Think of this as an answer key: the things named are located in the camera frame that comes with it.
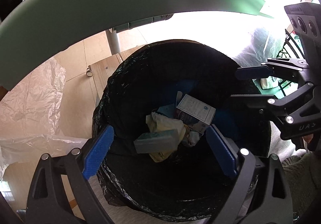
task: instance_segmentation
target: caster wheel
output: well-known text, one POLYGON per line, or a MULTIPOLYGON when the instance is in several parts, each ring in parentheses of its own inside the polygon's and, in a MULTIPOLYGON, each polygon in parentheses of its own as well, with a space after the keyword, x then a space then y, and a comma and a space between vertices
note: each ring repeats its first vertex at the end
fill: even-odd
POLYGON ((87 76, 92 76, 92 71, 90 70, 90 68, 87 68, 86 75, 87 76))

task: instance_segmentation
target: yellow crumpled tissue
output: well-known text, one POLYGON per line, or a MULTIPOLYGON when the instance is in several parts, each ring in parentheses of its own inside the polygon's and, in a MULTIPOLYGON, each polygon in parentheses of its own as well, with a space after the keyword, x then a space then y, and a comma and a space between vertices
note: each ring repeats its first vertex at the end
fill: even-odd
MULTIPOLYGON (((182 141, 186 132, 186 128, 182 120, 168 118, 154 112, 146 116, 146 124, 148 125, 151 133, 177 129, 179 133, 179 142, 182 141)), ((167 159, 174 151, 175 150, 152 152, 149 155, 155 162, 161 162, 167 159)))

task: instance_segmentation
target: trash can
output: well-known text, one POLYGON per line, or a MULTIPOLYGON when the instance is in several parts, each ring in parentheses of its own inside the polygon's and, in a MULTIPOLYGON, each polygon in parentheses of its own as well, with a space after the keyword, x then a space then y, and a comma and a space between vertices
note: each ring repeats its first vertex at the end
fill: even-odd
POLYGON ((149 132, 146 116, 175 103, 181 91, 216 108, 216 126, 238 147, 267 156, 270 123, 253 111, 233 111, 224 103, 232 94, 260 93, 252 80, 235 78, 238 67, 221 52, 188 40, 145 45, 120 64, 108 79, 92 127, 93 138, 105 125, 115 131, 97 173, 109 204, 127 205, 165 221, 218 214, 235 180, 224 176, 205 136, 194 147, 179 144, 158 163, 148 154, 137 154, 134 141, 149 132))

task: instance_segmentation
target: metal pole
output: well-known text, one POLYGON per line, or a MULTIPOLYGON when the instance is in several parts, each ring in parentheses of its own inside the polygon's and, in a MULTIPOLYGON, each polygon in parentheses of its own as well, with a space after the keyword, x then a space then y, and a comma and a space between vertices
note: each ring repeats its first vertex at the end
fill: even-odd
POLYGON ((111 54, 114 55, 120 53, 119 40, 116 31, 111 32, 110 29, 105 31, 111 54))

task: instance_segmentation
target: green curved panel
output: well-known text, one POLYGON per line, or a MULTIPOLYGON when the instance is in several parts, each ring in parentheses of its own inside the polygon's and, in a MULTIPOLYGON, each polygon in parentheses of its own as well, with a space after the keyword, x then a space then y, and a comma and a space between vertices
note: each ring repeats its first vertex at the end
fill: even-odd
POLYGON ((11 90, 70 45, 127 22, 187 11, 259 15, 264 0, 25 0, 0 25, 0 85, 11 90))

